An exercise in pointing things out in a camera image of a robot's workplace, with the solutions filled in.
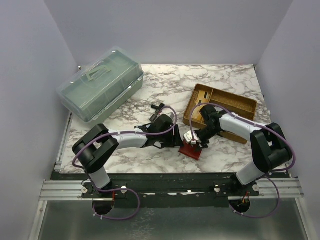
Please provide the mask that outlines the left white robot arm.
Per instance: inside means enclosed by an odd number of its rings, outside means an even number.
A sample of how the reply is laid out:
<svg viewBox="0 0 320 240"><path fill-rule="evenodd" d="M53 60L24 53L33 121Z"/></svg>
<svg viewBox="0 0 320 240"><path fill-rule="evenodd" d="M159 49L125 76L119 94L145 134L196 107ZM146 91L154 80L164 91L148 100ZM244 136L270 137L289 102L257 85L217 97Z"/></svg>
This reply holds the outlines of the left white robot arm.
<svg viewBox="0 0 320 240"><path fill-rule="evenodd" d="M97 124L73 145L72 151L93 181L93 191L104 198L111 191L111 179L104 166L116 150L147 147L164 149L183 145L179 126L174 124L170 116L162 114L154 122L136 126L133 131L117 132L102 123Z"/></svg>

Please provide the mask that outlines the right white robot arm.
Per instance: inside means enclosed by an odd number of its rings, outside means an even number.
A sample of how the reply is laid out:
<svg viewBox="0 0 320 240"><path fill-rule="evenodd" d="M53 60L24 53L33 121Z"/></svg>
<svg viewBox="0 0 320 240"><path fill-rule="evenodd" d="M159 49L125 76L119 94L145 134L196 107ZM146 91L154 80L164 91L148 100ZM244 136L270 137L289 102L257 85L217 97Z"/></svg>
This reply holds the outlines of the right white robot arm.
<svg viewBox="0 0 320 240"><path fill-rule="evenodd" d="M206 148L211 138L221 132L233 133L250 143L252 161L234 175L230 191L241 196L248 190L248 184L277 171L279 166L292 161L296 154L286 140L282 128L276 123L262 124L248 120L215 103L202 103L200 115L206 127L191 130L191 144L198 149Z"/></svg>

